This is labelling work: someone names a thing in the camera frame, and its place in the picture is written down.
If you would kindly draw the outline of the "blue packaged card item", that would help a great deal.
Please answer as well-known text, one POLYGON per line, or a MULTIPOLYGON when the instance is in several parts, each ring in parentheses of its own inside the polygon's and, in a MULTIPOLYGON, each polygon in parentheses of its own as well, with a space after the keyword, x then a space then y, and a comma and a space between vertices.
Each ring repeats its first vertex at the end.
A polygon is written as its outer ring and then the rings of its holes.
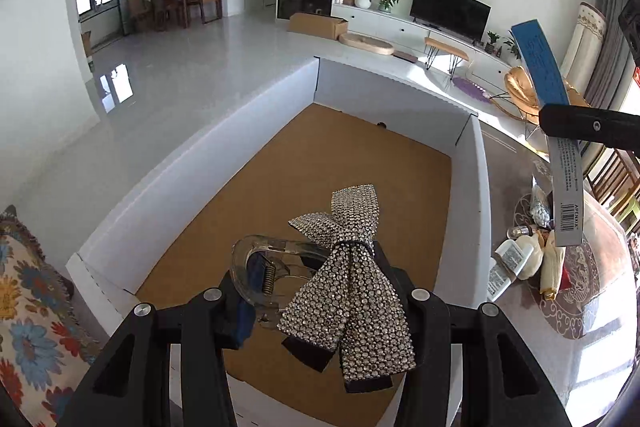
POLYGON ((549 147, 553 190, 555 243, 577 246, 584 227, 584 189, 578 143, 567 130, 570 99, 541 26, 536 20, 511 28, 539 105, 539 126, 549 147))

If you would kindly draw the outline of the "rhinestone bow hair clip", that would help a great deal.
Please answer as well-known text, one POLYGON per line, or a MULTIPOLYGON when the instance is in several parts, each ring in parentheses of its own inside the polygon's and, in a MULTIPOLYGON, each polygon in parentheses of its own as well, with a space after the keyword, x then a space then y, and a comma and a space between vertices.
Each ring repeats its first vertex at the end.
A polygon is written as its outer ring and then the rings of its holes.
POLYGON ((399 283, 375 252, 379 217, 374 186, 362 184, 334 192, 328 212, 291 219, 300 242, 239 239, 230 267, 244 303, 238 339, 260 325, 282 334, 283 347, 317 372, 338 358, 349 393, 387 389, 414 369, 399 283))

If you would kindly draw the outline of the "cream knitted glove bundle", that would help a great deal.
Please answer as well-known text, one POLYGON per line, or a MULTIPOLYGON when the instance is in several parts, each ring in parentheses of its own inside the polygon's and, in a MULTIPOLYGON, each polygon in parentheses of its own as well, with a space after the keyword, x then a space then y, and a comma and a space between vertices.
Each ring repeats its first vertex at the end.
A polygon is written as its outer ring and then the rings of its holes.
POLYGON ((539 294, 544 300, 554 300, 561 289, 565 260, 565 248, 556 245, 555 231, 547 235, 536 231, 534 235, 520 236, 516 243, 529 253, 518 279, 524 281, 539 274, 539 294))

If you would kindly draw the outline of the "white lotion tube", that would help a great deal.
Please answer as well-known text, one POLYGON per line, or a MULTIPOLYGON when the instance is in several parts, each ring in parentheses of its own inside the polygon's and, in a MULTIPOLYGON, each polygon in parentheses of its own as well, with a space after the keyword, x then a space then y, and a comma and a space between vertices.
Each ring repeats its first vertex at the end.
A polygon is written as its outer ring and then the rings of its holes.
POLYGON ((534 252, 530 244, 520 246, 506 239, 489 260, 487 299, 494 303, 518 278, 534 252))

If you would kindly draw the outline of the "tan leather lounge chair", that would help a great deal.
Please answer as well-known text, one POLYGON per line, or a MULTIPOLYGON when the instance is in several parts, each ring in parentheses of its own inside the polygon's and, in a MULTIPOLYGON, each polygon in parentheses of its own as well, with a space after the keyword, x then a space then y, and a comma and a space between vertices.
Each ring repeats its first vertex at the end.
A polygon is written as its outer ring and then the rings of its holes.
POLYGON ((532 78, 523 66, 516 66, 504 75, 504 89, 491 95, 488 101, 503 115, 520 122, 524 141, 537 153, 548 155, 547 140, 539 127, 540 105, 532 78))

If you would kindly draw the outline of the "bag of cotton swabs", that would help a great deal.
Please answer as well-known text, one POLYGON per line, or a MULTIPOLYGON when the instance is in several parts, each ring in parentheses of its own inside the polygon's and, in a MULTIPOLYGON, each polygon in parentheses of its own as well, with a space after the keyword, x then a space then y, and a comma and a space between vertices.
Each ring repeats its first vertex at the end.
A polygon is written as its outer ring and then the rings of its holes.
POLYGON ((551 230, 553 228, 552 200, 544 191, 536 178, 532 179, 532 191, 529 197, 529 214, 538 228, 551 230))

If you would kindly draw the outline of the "white cardboard storage box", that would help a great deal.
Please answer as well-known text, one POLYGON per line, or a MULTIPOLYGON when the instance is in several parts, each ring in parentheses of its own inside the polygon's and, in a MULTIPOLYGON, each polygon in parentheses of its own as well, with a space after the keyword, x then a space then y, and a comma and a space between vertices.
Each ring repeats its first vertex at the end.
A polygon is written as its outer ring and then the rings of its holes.
POLYGON ((317 58, 158 167, 70 260, 92 313, 114 331, 134 294, 166 305, 219 281, 248 234, 289 239, 291 218, 370 183, 378 240, 447 303, 484 296, 490 247, 480 123, 431 91, 317 58))

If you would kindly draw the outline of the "white tv cabinet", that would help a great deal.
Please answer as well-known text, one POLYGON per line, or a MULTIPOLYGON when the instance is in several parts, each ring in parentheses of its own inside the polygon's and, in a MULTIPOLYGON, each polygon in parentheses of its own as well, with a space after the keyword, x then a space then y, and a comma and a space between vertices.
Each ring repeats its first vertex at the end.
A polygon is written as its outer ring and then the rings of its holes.
POLYGON ((457 75, 465 76, 494 93, 502 92, 506 87, 504 77, 512 68, 510 64, 446 32, 428 28, 395 15, 344 4, 332 5, 331 14, 347 20, 348 29, 351 32, 397 44, 404 51, 416 56, 426 57, 425 40, 427 38, 446 44, 450 48, 456 48, 468 57, 467 61, 463 61, 458 66, 457 75))

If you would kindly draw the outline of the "floral cushion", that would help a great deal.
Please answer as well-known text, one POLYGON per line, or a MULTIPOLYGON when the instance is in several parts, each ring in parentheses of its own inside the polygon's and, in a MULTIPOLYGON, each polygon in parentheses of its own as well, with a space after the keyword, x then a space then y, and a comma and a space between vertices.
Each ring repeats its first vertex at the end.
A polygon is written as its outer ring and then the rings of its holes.
POLYGON ((73 285, 13 208, 1 213, 1 390, 32 426, 54 426, 101 351, 79 324, 73 285))

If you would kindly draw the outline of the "small wooden bench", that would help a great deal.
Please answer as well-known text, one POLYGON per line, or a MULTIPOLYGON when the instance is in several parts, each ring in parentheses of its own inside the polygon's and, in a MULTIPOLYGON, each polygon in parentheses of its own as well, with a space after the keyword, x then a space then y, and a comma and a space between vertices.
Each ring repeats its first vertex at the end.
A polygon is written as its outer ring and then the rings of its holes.
POLYGON ((449 56, 448 74, 453 76, 457 68, 463 63, 469 61, 469 55, 464 51, 450 46, 448 43, 440 42, 431 37, 424 38, 424 53, 425 53, 425 68, 430 69, 435 58, 439 54, 445 54, 449 56))

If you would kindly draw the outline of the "black flat television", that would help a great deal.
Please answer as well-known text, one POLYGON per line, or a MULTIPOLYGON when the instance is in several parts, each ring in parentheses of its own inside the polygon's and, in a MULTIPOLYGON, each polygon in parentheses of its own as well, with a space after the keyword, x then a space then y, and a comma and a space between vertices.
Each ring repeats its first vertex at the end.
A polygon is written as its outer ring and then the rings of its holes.
POLYGON ((409 14, 415 20, 480 41, 490 6, 477 0, 412 0, 409 14))

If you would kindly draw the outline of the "round wooden tray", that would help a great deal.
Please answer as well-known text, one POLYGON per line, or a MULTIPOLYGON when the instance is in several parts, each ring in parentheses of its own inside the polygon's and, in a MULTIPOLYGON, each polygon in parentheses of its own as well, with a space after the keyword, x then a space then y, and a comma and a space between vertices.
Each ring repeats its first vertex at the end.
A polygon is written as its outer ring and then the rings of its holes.
POLYGON ((389 56, 395 52, 394 46, 386 41, 355 34, 354 32, 344 32, 344 34, 338 36, 338 41, 344 46, 378 55, 389 56))

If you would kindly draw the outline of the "brown cardboard box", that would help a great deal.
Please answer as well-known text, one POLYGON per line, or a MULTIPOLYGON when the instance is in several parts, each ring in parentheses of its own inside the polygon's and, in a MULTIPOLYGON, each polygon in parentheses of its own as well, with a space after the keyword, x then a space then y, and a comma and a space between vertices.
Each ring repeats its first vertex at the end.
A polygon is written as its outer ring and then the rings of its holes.
POLYGON ((288 31, 337 40, 348 31, 348 21, 333 16, 295 13, 288 20, 288 31))

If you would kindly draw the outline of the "dining table with chairs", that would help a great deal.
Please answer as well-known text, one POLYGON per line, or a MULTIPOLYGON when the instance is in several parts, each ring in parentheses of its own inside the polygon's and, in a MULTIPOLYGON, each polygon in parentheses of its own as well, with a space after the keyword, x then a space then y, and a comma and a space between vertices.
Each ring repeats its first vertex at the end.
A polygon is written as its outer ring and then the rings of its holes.
POLYGON ((197 9, 202 24, 222 17, 222 0, 126 0, 134 30, 165 30, 173 20, 179 26, 191 25, 191 10, 197 9))

